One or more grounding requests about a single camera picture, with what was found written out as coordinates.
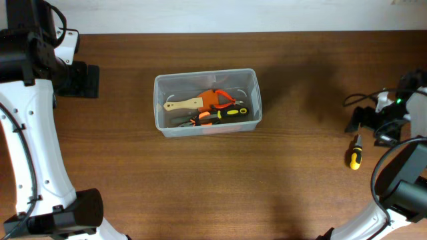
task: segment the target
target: wooden handle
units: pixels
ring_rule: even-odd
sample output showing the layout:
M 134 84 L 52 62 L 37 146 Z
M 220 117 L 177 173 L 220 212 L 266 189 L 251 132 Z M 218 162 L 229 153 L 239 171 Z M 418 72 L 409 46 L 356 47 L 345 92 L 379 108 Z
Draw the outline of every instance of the wooden handle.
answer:
M 195 97 L 186 101 L 166 102 L 163 107 L 166 111 L 175 109 L 198 109 L 199 107 L 203 107 L 203 99 L 201 97 Z

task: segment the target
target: wooden table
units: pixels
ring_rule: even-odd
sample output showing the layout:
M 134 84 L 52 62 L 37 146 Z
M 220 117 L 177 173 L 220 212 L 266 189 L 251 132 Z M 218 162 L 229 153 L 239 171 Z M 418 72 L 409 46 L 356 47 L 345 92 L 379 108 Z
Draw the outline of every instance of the wooden table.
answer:
M 353 108 L 342 99 L 426 67 L 426 43 L 426 31 L 81 36 L 76 59 L 101 67 L 100 98 L 58 98 L 64 164 L 133 239 L 315 239 L 371 200 L 385 152 L 362 130 L 361 169 L 344 164 Z M 155 128 L 157 75 L 239 68 L 258 76 L 255 131 L 167 139 Z M 4 221 L 15 186 L 4 138 L 0 150 Z M 386 237 L 425 238 L 425 221 Z

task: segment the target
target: white wall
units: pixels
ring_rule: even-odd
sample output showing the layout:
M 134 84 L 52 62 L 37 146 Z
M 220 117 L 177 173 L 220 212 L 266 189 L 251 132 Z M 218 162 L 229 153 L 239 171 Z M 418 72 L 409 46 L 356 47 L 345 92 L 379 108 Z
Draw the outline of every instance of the white wall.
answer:
M 78 29 L 81 33 L 427 29 L 427 5 L 393 5 L 393 0 L 48 0 L 48 2 L 65 14 L 70 28 Z

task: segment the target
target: plastic container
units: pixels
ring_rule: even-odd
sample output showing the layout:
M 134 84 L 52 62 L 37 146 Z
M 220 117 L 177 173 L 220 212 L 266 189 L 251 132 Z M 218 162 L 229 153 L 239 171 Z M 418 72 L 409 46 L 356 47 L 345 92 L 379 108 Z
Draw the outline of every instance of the plastic container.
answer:
M 171 123 L 173 118 L 195 116 L 199 112 L 197 109 L 166 111 L 164 103 L 185 101 L 209 89 L 225 90 L 233 98 L 243 101 L 244 106 L 249 109 L 249 115 L 224 118 L 221 124 L 212 126 L 177 127 L 177 124 Z M 220 97 L 220 104 L 227 102 L 227 99 Z M 165 137 L 254 130 L 262 119 L 260 88 L 255 71 L 235 69 L 157 76 L 154 83 L 154 117 L 155 126 Z

